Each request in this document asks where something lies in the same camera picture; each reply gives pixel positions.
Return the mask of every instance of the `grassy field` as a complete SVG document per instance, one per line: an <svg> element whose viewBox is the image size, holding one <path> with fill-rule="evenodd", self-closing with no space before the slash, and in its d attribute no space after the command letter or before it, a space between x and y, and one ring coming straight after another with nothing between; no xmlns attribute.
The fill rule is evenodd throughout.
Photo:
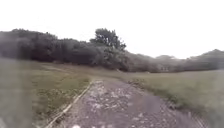
<svg viewBox="0 0 224 128"><path fill-rule="evenodd" d="M14 120L50 119L89 84L89 77L53 64L0 59L0 109Z"/></svg>
<svg viewBox="0 0 224 128"><path fill-rule="evenodd" d="M173 102L174 109L190 110L213 128L224 124L224 70L183 73L123 73L88 67L57 65L90 77L116 78Z"/></svg>
<svg viewBox="0 0 224 128"><path fill-rule="evenodd" d="M150 74L8 59L0 64L1 85L31 90L27 95L28 99L31 97L36 120L48 118L71 101L83 91L90 78L116 78L172 101L175 109L191 110L213 128L224 125L223 70Z"/></svg>

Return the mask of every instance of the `overcast sky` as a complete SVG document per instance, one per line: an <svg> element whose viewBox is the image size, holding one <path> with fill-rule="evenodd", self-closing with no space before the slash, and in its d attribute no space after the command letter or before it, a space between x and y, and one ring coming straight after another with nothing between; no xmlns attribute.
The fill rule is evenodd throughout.
<svg viewBox="0 0 224 128"><path fill-rule="evenodd" d="M186 58L224 50L223 0L0 0L0 30L89 40L116 30L127 50Z"/></svg>

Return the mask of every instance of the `ground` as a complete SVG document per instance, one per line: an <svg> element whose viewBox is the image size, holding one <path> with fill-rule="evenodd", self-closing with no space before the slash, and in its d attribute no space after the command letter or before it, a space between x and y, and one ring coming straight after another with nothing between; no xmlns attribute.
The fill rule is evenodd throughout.
<svg viewBox="0 0 224 128"><path fill-rule="evenodd" d="M117 80L95 81L55 128L203 128L195 117L171 110L165 101Z"/></svg>

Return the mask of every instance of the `foliage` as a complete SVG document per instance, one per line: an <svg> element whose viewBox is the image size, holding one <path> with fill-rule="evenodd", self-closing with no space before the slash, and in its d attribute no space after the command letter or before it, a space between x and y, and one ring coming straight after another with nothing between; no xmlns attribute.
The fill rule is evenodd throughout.
<svg viewBox="0 0 224 128"><path fill-rule="evenodd" d="M110 31L104 28L100 28L95 31L95 36L96 37L91 39L90 42L99 46L107 46L122 51L126 47L126 45L120 41L115 30Z"/></svg>
<svg viewBox="0 0 224 128"><path fill-rule="evenodd" d="M90 42L58 39L49 33L15 29L0 32L0 55L44 62L72 63L129 72L182 72L224 68L224 52L213 50L188 59L156 58L125 51L115 31L97 29Z"/></svg>

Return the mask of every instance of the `gravel path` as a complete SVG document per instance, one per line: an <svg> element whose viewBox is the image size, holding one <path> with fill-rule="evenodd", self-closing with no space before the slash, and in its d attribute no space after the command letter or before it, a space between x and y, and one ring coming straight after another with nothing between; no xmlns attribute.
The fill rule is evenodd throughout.
<svg viewBox="0 0 224 128"><path fill-rule="evenodd" d="M119 81L96 81L56 128L202 128L159 97Z"/></svg>

